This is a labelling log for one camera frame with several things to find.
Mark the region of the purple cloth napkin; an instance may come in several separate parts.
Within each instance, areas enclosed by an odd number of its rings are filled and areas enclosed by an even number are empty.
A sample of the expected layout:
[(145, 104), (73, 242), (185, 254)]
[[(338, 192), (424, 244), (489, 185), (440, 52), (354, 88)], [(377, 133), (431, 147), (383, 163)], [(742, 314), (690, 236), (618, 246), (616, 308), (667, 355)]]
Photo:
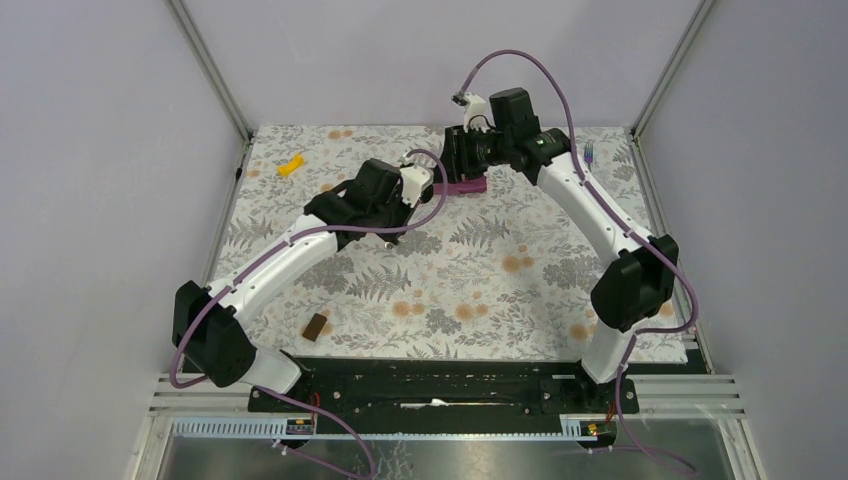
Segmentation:
[(463, 180), (458, 183), (442, 183), (434, 181), (425, 192), (432, 195), (442, 195), (444, 188), (447, 188), (447, 194), (450, 196), (469, 195), (484, 193), (488, 190), (488, 180), (486, 176), (481, 176), (476, 179)]

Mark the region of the iridescent fork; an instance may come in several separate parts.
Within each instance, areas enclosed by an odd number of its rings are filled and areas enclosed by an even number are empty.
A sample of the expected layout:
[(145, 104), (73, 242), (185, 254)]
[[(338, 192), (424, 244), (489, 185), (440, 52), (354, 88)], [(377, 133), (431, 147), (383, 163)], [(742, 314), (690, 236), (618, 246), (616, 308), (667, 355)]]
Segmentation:
[(595, 163), (594, 144), (586, 143), (584, 146), (583, 157), (586, 164), (591, 167)]

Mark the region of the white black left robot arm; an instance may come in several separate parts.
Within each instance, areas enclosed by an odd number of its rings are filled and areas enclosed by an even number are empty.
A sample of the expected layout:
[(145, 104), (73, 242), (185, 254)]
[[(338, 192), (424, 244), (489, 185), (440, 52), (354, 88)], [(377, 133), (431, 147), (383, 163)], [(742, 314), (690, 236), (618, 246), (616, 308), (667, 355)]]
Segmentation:
[(348, 244), (367, 234), (397, 243), (419, 204), (432, 197), (432, 182), (425, 167), (367, 160), (353, 179), (316, 195), (253, 259), (206, 287), (194, 281), (181, 286), (175, 345), (215, 386), (264, 387), (285, 410), (301, 409), (311, 387), (300, 366), (285, 353), (256, 346), (247, 327), (285, 288)]

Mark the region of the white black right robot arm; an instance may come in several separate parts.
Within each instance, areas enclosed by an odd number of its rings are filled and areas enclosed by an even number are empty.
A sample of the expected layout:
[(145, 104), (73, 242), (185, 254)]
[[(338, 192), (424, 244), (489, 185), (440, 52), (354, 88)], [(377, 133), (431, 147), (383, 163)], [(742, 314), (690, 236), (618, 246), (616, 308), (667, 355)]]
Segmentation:
[(614, 380), (625, 367), (625, 352), (636, 328), (669, 300), (679, 255), (669, 235), (655, 237), (626, 213), (589, 174), (566, 133), (544, 130), (523, 88), (497, 92), (489, 99), (458, 92), (453, 102), (464, 110), (461, 124), (445, 130), (440, 183), (475, 181), (491, 166), (508, 165), (548, 195), (588, 239), (603, 275), (590, 292), (599, 318), (580, 364), (585, 377), (573, 386), (575, 402), (597, 412), (613, 398)]

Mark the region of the yellow plastic block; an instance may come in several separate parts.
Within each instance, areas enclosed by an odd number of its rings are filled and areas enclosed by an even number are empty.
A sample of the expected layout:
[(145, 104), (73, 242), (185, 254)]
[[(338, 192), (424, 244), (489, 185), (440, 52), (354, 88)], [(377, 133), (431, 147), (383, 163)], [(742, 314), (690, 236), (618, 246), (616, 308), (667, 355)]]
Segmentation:
[(294, 172), (305, 165), (305, 158), (301, 153), (297, 153), (285, 164), (279, 165), (276, 168), (277, 174), (283, 178), (290, 177)]

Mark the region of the brown rectangular block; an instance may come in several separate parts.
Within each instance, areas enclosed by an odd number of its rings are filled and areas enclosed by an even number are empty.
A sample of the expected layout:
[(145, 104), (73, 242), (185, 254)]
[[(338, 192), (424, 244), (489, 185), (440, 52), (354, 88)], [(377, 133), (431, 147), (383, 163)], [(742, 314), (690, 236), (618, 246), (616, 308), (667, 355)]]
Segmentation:
[(315, 313), (303, 328), (301, 337), (307, 341), (316, 342), (318, 337), (322, 334), (327, 321), (328, 319), (326, 316), (320, 313)]

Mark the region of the floral patterned table mat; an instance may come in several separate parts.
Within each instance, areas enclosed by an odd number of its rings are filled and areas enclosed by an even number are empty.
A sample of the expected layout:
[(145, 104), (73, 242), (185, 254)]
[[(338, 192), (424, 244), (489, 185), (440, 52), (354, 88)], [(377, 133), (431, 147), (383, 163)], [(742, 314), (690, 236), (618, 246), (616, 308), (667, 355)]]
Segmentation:
[[(398, 163), (439, 152), (424, 126), (261, 127), (246, 163), (214, 273), (224, 276), (274, 244), (315, 195), (370, 158)], [(305, 165), (276, 168), (301, 153)], [(452, 196), (427, 225), (388, 250), (367, 236), (317, 264), (250, 324), (257, 343), (294, 355), (575, 361), (598, 317), (589, 294), (603, 266), (548, 196), (507, 167), (488, 190)], [(310, 318), (328, 321), (316, 342)]]

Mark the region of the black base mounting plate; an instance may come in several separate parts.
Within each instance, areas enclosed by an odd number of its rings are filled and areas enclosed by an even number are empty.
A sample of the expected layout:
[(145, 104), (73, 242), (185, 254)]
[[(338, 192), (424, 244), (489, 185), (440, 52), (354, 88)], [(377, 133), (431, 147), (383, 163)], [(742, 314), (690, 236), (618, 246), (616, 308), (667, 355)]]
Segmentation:
[(366, 434), (547, 434), (562, 415), (639, 410), (632, 381), (595, 385), (576, 362), (303, 357), (289, 397)]

